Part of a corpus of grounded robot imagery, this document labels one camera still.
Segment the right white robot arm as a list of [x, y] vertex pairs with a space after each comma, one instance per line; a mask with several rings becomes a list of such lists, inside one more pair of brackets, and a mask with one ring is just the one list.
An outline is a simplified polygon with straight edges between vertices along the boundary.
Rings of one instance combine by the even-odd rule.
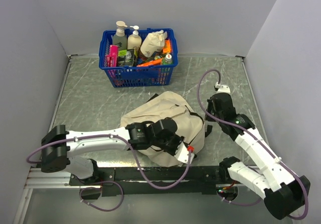
[[304, 207], [303, 214], [294, 219], [304, 219], [309, 208], [310, 181], [289, 169], [266, 144], [253, 122], [236, 112], [230, 93], [219, 91], [207, 102], [206, 119], [217, 122], [259, 169], [256, 172], [236, 157], [229, 157], [220, 163], [220, 179], [225, 183], [235, 180], [248, 187], [264, 201], [276, 219], [292, 217], [301, 207]]

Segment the blue plastic shopping basket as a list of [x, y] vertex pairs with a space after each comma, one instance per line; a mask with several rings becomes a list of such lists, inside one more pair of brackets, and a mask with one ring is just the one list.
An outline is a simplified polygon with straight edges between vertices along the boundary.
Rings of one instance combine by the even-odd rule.
[[178, 48], [174, 31], [171, 28], [163, 28], [167, 32], [171, 42], [172, 65], [156, 65], [147, 67], [108, 67], [106, 56], [112, 43], [115, 30], [103, 32], [99, 48], [99, 68], [103, 70], [115, 88], [139, 87], [139, 86], [161, 86], [169, 85], [174, 68], [178, 65]]

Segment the beige canvas backpack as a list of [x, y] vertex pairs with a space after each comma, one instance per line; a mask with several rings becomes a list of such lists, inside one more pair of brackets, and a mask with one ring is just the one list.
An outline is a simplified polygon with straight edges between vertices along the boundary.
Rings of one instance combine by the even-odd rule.
[[205, 143], [205, 122], [182, 96], [174, 92], [166, 91], [156, 95], [148, 102], [123, 115], [120, 126], [125, 127], [128, 124], [144, 121], [155, 123], [167, 117], [176, 122], [178, 126], [176, 134], [183, 136], [184, 142], [194, 148], [193, 153], [198, 154]]

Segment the green black box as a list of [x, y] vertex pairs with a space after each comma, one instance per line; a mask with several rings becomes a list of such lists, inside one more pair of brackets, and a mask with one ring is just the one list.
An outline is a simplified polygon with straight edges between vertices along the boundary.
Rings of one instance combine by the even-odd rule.
[[117, 66], [135, 67], [137, 65], [137, 58], [138, 54], [136, 49], [120, 50], [117, 56]]

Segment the cream pump lotion bottle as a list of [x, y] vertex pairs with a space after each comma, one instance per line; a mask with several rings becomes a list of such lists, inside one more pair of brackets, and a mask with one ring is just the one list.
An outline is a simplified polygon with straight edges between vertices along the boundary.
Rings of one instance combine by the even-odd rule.
[[141, 36], [139, 35], [139, 26], [130, 26], [130, 28], [133, 28], [133, 32], [130, 36], [127, 38], [127, 49], [135, 49], [138, 51], [140, 49], [140, 46], [142, 44]]

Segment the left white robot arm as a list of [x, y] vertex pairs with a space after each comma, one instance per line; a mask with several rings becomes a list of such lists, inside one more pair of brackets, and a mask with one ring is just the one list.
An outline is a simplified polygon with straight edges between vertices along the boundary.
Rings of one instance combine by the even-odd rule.
[[183, 143], [184, 138], [176, 134], [177, 130], [178, 126], [171, 118], [95, 132], [67, 131], [65, 125], [57, 125], [41, 141], [41, 171], [65, 170], [92, 185], [100, 179], [97, 163], [83, 158], [83, 154], [105, 150], [147, 150], [150, 147], [170, 154], [179, 163], [187, 163], [189, 152]]

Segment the small green red-capped bottle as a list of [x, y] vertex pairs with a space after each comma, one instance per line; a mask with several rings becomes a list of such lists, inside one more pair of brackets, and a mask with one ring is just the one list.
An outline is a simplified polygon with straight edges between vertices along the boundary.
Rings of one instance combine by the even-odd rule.
[[173, 59], [171, 54], [167, 54], [162, 60], [162, 65], [171, 65], [172, 63]]

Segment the orange long packet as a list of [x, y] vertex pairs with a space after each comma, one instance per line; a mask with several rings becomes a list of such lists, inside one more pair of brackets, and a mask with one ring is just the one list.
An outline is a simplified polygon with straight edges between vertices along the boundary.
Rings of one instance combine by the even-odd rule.
[[153, 61], [150, 61], [150, 62], [145, 62], [145, 63], [139, 64], [139, 65], [137, 65], [137, 67], [157, 66], [157, 65], [160, 65], [162, 63], [162, 61], [163, 61], [163, 59], [160, 58], [160, 59], [157, 59], [157, 60], [153, 60]]

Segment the green pump bottle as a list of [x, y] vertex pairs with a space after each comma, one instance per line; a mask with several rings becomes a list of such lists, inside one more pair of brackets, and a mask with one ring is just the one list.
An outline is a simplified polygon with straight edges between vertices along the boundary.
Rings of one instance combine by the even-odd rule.
[[112, 44], [117, 46], [119, 51], [127, 49], [127, 36], [125, 34], [125, 28], [127, 25], [124, 21], [117, 21], [116, 22], [116, 33], [112, 37]]

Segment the pink box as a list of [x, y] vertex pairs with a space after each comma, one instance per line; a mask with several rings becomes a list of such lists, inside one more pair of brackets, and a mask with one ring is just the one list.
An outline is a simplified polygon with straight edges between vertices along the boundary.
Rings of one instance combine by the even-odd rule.
[[109, 53], [105, 56], [105, 67], [116, 67], [118, 58], [118, 46], [110, 45]]

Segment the orange snack packet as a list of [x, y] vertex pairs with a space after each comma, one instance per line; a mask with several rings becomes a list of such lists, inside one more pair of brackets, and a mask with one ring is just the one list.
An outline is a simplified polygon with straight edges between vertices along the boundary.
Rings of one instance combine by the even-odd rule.
[[163, 54], [171, 54], [172, 53], [172, 46], [171, 46], [171, 41], [165, 40], [165, 44], [163, 47]]

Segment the beige drawstring cloth pouch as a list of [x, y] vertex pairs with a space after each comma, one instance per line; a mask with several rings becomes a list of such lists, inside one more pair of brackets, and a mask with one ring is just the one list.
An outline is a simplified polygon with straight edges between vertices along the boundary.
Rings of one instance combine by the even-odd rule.
[[168, 34], [164, 30], [148, 33], [140, 47], [140, 55], [149, 58], [163, 51]]

